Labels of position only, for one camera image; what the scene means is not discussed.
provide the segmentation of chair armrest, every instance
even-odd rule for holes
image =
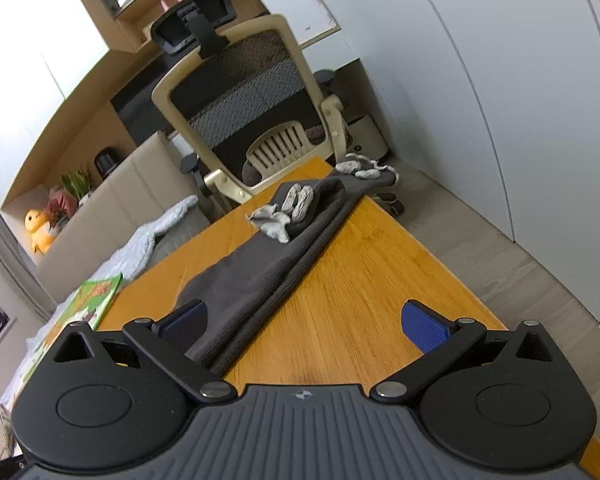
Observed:
[[[189,153],[182,158],[180,162],[180,173],[187,174],[190,173],[193,175],[193,178],[196,181],[196,184],[200,188],[200,193],[206,198],[209,198],[212,195],[211,190],[206,186],[205,179],[202,177],[200,173],[200,157],[197,153]]]
[[[234,182],[223,170],[214,170],[205,175],[205,185],[208,189],[217,189],[224,196],[229,197],[238,204],[244,204],[253,198],[253,195],[245,191]]]
[[[337,95],[330,95],[320,103],[320,110],[331,135],[336,162],[343,162],[347,155],[347,139],[341,114],[342,102]]]

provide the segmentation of yellow plush toy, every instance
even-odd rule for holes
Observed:
[[[56,229],[49,225],[49,217],[44,211],[32,209],[24,219],[24,227],[31,233],[31,249],[45,254],[49,246],[56,239]]]

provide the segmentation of black kettle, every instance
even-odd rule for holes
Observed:
[[[111,146],[102,150],[96,155],[96,158],[93,159],[93,164],[103,180],[105,180],[111,172],[120,165],[120,162],[122,162],[122,158]]]

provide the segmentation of floor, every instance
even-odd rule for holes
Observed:
[[[522,247],[444,187],[407,163],[394,189],[405,205],[398,218],[508,328],[540,321],[558,343],[598,409],[600,438],[600,329],[578,300]]]

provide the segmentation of speaker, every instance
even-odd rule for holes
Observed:
[[[380,130],[370,115],[360,117],[347,125],[353,139],[347,150],[368,156],[371,160],[381,160],[389,154],[389,148]]]

